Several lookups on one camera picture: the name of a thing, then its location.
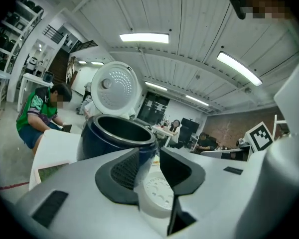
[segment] railing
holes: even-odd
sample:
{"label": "railing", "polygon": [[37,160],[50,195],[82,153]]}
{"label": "railing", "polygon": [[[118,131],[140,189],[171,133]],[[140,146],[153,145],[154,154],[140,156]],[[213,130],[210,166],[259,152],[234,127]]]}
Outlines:
{"label": "railing", "polygon": [[54,29],[52,26],[48,25],[45,30],[43,31],[43,35],[49,37],[52,41],[59,44],[59,42],[63,38],[63,34],[58,32],[56,29]]}
{"label": "railing", "polygon": [[78,50],[84,50],[87,48],[91,48],[91,47],[95,47],[98,46],[94,41],[88,41],[85,43],[81,43],[80,41],[78,41],[75,46],[73,47],[73,49],[71,50],[72,52],[78,51]]}

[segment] person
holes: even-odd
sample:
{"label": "person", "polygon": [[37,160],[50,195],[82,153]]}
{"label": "person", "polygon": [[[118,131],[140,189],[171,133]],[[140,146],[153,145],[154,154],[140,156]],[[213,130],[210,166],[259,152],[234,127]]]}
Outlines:
{"label": "person", "polygon": [[58,116],[57,108],[62,108],[63,102],[71,99],[71,89],[61,83],[53,87],[37,88],[24,102],[16,119],[16,129],[34,155],[46,130],[60,130],[57,125],[65,125]]}
{"label": "person", "polygon": [[208,135],[206,133],[202,132],[199,135],[196,148],[192,150],[190,153],[200,154],[201,152],[206,150],[214,150],[217,147],[216,143],[209,140],[207,136]]}
{"label": "person", "polygon": [[84,101],[88,95],[91,95],[91,84],[92,84],[91,82],[88,82],[87,84],[84,85],[85,92],[82,101]]}
{"label": "person", "polygon": [[131,108],[126,113],[120,115],[121,118],[127,119],[127,120],[134,120],[135,119],[135,110]]}
{"label": "person", "polygon": [[77,109],[77,115],[84,115],[85,106],[92,101],[92,97],[88,95],[86,99],[82,102],[81,106]]}
{"label": "person", "polygon": [[88,120],[90,117],[95,116],[100,114],[101,112],[96,108],[95,104],[93,101],[89,102],[85,107],[84,107],[84,115],[85,115],[85,120]]}
{"label": "person", "polygon": [[177,145],[178,144],[178,138],[179,138],[179,131],[181,128],[181,123],[179,120],[174,120],[170,127],[164,127],[163,130],[168,131],[169,133],[171,133],[173,136],[171,137],[171,139],[169,140],[168,145],[169,146],[173,146],[173,145]]}

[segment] green shirt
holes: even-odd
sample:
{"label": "green shirt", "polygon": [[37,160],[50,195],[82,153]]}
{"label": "green shirt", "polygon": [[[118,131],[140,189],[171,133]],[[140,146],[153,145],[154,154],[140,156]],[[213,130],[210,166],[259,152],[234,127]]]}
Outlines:
{"label": "green shirt", "polygon": [[23,103],[19,116],[16,119],[16,129],[18,131],[23,126],[29,124],[28,115],[40,117],[47,125],[58,116],[57,108],[50,103],[50,87],[37,88]]}

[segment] dark blue inner pot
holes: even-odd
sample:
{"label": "dark blue inner pot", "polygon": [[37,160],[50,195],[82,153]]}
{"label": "dark blue inner pot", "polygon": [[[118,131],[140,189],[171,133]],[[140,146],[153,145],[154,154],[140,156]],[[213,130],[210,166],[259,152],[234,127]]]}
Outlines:
{"label": "dark blue inner pot", "polygon": [[154,134],[133,121],[98,115],[89,118],[82,131],[78,160],[135,147],[140,150],[139,169],[149,170],[158,148]]}

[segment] staircase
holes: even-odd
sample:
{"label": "staircase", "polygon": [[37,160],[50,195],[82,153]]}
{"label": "staircase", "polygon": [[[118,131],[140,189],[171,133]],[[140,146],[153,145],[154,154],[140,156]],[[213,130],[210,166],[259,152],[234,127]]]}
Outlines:
{"label": "staircase", "polygon": [[65,82],[69,56],[69,53],[60,49],[53,59],[49,67],[49,72],[54,74],[53,84]]}

